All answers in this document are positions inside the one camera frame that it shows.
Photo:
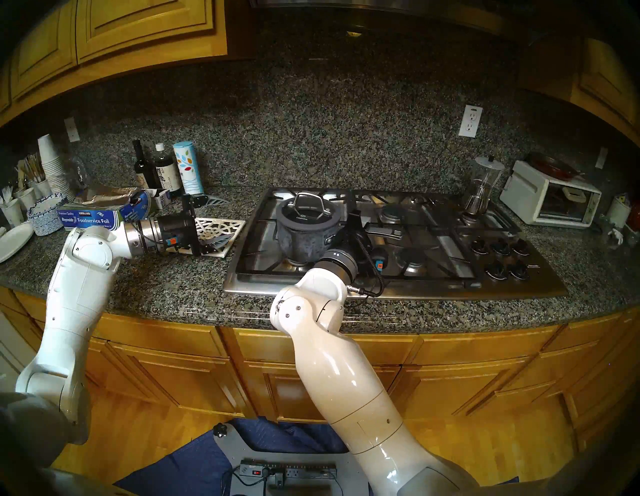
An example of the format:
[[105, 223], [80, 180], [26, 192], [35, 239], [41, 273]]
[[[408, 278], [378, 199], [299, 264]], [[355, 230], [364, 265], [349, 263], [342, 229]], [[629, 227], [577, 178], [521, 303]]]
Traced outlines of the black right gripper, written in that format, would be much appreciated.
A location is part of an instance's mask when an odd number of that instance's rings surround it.
[[345, 224], [331, 238], [328, 249], [347, 252], [356, 262], [358, 274], [373, 274], [365, 251], [371, 252], [371, 242], [362, 225], [361, 211], [350, 211]]

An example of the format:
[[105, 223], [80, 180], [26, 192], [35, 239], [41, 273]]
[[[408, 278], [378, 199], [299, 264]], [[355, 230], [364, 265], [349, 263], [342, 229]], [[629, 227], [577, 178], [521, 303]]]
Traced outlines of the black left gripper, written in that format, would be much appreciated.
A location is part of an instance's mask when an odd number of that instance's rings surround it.
[[222, 234], [215, 237], [199, 237], [197, 233], [195, 209], [199, 207], [220, 207], [228, 200], [210, 194], [183, 194], [182, 211], [157, 217], [160, 238], [167, 247], [189, 248], [196, 256], [201, 254], [227, 254], [236, 235]]

